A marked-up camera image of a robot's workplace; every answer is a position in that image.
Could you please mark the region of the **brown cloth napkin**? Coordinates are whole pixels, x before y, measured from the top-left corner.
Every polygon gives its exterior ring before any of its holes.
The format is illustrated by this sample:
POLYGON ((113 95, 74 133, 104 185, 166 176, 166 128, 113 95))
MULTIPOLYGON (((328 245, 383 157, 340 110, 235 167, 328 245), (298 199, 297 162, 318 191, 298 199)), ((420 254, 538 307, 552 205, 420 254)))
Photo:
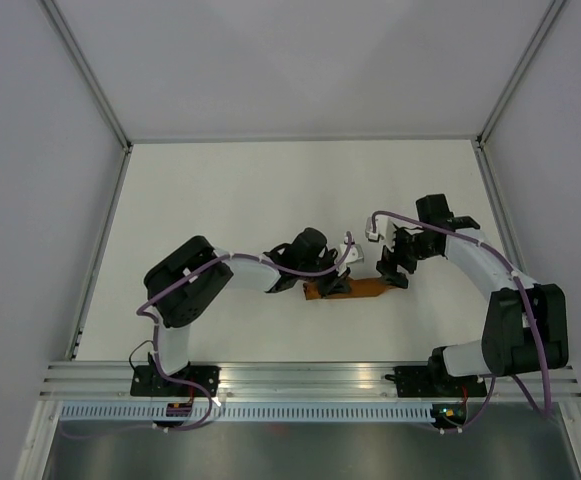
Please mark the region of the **brown cloth napkin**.
POLYGON ((329 298, 321 298, 314 287, 309 282, 303 284, 303 293, 306 300, 340 300, 354 298, 375 298, 394 288, 388 287, 381 283, 379 278, 349 278, 351 292, 349 294, 335 295, 329 298))

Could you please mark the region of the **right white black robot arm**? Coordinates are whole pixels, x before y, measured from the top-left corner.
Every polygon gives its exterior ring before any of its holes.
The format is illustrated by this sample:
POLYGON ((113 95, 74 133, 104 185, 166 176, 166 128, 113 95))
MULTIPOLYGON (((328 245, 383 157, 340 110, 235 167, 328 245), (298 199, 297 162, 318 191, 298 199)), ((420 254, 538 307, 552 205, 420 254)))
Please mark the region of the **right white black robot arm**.
POLYGON ((441 257, 455 265, 487 301, 480 339, 437 347, 428 359, 429 388, 448 395, 463 377, 506 377, 538 372, 547 377, 569 362, 566 298, 556 284, 541 284, 494 248, 476 220, 457 216, 443 194, 416 202, 418 217, 376 211, 366 237, 381 245, 382 280, 408 285, 420 262, 441 257))

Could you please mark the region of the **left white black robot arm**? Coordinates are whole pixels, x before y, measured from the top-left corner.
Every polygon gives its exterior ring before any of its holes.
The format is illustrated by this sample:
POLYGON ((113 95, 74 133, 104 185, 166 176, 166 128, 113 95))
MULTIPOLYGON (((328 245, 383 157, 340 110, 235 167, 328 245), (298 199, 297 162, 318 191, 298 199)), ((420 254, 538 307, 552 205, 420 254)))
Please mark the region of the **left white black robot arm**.
POLYGON ((311 227, 258 255, 223 250, 204 236, 192 237, 143 280, 147 300, 136 314, 154 324, 149 356, 154 385, 168 396, 186 389, 191 325, 223 291, 277 294, 304 282, 315 286, 318 296, 348 293, 350 266, 362 260, 363 251, 351 233, 330 248, 325 235, 311 227))

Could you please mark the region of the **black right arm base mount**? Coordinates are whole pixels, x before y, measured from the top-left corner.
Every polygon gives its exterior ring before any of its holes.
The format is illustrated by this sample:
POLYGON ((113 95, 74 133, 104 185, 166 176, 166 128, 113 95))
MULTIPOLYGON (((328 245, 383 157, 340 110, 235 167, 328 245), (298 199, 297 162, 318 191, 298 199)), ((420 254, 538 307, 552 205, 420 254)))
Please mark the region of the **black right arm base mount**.
POLYGON ((399 398, 485 398, 487 388, 476 376, 452 377, 433 373, 426 366, 396 366, 384 376, 391 382, 399 398))

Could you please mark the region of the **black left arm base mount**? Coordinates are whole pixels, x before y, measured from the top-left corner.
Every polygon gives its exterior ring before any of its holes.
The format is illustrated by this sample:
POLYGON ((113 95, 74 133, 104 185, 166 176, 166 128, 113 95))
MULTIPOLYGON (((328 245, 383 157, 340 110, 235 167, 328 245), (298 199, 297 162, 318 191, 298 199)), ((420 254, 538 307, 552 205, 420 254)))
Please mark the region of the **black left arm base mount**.
MULTIPOLYGON (((220 368, 216 365, 191 365, 172 374, 172 377, 198 384, 214 397, 220 383, 219 375, 220 368)), ((189 397, 190 395, 194 398, 203 397, 196 387, 164 379, 153 364, 134 368, 130 395, 132 397, 189 397)))

